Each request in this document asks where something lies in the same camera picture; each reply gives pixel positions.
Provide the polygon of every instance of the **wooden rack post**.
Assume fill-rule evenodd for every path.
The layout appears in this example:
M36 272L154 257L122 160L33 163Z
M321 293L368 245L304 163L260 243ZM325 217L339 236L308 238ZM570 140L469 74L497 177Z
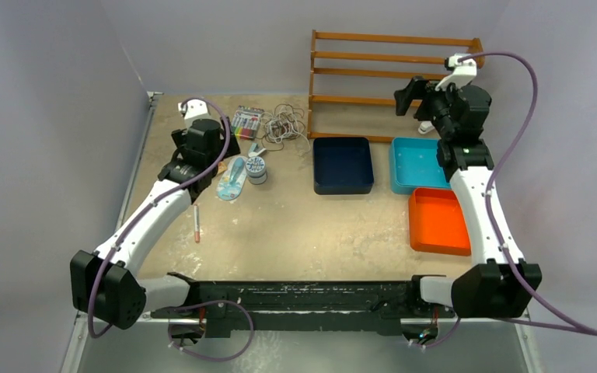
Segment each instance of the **wooden rack post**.
M360 70L351 68L316 68L315 60L317 58L331 60L355 60L355 61L382 61L382 62L404 62L409 64L442 64L444 58L425 57L425 56L404 56L394 54L367 54L367 53L348 53L348 52L330 52L317 51L317 40L346 40L346 41L364 41L376 43L398 43L398 44L423 44L439 45L451 47L465 47L467 53L478 53L483 51L482 43L479 39L450 39L443 37L395 37L391 35L368 35L363 33L321 33L312 31L312 49L310 51L310 89L308 99L308 138L332 138L340 136L364 136L370 141L391 142L392 137L388 136L369 136L364 134L329 134L312 131L312 110L314 103L353 103L358 105L373 106L395 106L394 99L373 99L366 97L349 96L324 96L316 95L313 92L315 75L350 75L350 76L370 76L376 78L400 78L411 79L416 75L421 75L426 79L439 80L446 74L431 74L420 72L403 71L378 71L378 70ZM476 58L477 67L484 66L484 58ZM420 101L413 101L411 106L419 106Z

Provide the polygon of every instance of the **gray wall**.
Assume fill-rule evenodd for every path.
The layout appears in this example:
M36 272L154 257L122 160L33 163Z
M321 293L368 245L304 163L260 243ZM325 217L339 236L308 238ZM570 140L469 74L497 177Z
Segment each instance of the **gray wall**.
M508 0L103 0L145 88L180 94L305 93L312 29L484 40L507 3ZM354 47L379 53L431 54L424 48L406 49L400 45L386 45L380 50L366 50L370 46L361 44ZM432 53L441 55L438 49ZM404 64L397 68L410 67ZM401 85L394 79L374 79L370 85L366 78L328 78L329 85L337 85L333 89L350 96L388 96L387 92Z
M114 229L146 99L98 0L0 1L0 372L60 368L69 260Z
M486 49L523 55L539 76L531 127L498 182L514 237L542 267L540 292L597 327L597 2L512 0ZM494 100L484 137L499 157L525 118L529 76L507 58L488 58L480 75ZM535 302L530 311L556 321ZM597 371L597 338L536 336L549 371Z

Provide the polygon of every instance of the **orange and white pen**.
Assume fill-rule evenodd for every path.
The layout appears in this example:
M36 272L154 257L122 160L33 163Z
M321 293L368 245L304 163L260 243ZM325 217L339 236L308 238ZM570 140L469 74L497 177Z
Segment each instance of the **orange and white pen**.
M194 205L194 230L196 243L200 242L200 219L197 216L197 205Z

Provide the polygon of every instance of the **orange tray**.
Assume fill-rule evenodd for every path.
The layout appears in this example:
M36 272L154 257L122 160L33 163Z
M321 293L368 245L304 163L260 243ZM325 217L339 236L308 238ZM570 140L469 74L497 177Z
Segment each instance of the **orange tray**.
M408 199L410 246L416 251L470 255L470 239L454 192L417 188Z

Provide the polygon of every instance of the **table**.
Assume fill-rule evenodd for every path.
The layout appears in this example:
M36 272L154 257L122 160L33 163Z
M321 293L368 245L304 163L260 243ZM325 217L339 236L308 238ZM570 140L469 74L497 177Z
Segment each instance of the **table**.
M132 189L130 214L144 199L175 149L170 133L182 128L177 103L187 96L162 96L143 149ZM206 96L230 117L237 106L273 110L279 103L307 109L307 96ZM387 107L316 107L318 131L417 137L418 123L395 117ZM250 141L239 141L245 154ZM197 199L201 242L194 242L193 210L171 224L152 249L140 278L181 272L205 281L392 281L413 274L458 277L469 257L419 253L408 245L407 196L389 188L388 144L372 144L375 185L367 195L314 193L312 154L302 139L267 152L268 180L246 183L234 201L215 188Z

